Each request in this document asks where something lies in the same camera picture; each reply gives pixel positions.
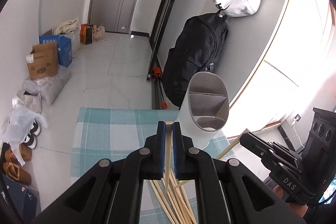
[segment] electrical outlet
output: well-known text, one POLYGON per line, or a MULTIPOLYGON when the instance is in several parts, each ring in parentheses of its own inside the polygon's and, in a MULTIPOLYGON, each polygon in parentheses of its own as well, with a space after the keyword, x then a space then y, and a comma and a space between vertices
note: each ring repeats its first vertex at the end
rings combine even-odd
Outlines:
POLYGON ((301 116, 300 116, 299 114, 297 114, 297 115, 294 117, 294 120, 296 120, 296 121, 298 122, 299 120, 301 120, 301 116))

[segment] brown shoe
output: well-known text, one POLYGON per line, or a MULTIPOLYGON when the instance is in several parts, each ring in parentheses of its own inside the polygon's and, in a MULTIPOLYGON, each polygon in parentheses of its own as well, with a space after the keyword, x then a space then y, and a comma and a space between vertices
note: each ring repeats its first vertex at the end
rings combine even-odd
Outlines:
MULTIPOLYGON (((20 144, 19 148, 20 148, 21 156, 24 161, 32 160, 32 150, 29 147, 27 147, 26 145, 20 144)), ((6 162, 13 162, 15 164, 18 164, 18 160, 16 156, 14 155, 11 148, 5 152, 5 159, 6 159, 6 162)))
POLYGON ((23 170, 22 167, 17 164, 12 162, 5 162, 3 164, 3 169, 6 173, 6 176, 16 182, 26 185, 30 185, 32 183, 32 177, 29 175, 29 173, 23 170))

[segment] camera lens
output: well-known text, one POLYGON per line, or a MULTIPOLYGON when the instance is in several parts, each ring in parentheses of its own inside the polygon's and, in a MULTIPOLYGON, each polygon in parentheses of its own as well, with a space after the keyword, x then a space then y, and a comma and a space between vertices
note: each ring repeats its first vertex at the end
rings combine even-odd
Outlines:
POLYGON ((324 125, 321 124, 321 125, 319 126, 319 137, 322 136, 323 132, 324 132, 324 125))
POLYGON ((325 135, 325 140, 329 141, 331 138, 331 129, 328 129, 327 134, 325 135))
POLYGON ((317 122, 314 122, 311 128, 313 129, 313 131, 315 131, 317 129, 317 122))

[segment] human hand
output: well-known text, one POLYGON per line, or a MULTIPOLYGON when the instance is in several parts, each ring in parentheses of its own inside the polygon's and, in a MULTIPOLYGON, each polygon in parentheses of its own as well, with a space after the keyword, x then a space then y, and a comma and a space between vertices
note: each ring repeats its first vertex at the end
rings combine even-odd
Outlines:
MULTIPOLYGON (((273 192, 279 197, 279 198, 283 198, 284 197, 284 190, 279 186, 277 185, 274 189, 273 189, 273 192)), ((291 203, 291 202, 288 202, 287 205, 292 208, 295 212, 298 213, 298 215, 300 217, 303 217, 307 210, 308 210, 308 206, 307 205, 299 205, 297 203, 291 203)))

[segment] blue plaid tablecloth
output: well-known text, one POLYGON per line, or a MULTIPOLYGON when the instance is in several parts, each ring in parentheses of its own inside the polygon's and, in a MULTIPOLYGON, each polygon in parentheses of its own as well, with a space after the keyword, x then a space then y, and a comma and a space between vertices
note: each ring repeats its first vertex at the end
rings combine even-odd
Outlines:
MULTIPOLYGON (((71 153, 71 182, 74 183, 101 159, 121 160, 144 146, 148 136, 155 135, 159 121, 175 121, 178 110, 128 110, 85 108, 79 111, 71 153)), ((221 133, 204 149, 216 157, 229 142, 221 133)), ((233 157, 229 152, 224 160, 233 157)), ((193 182, 185 184, 190 205, 197 217, 193 182)), ((144 181, 140 223, 170 223, 149 181, 144 181)))

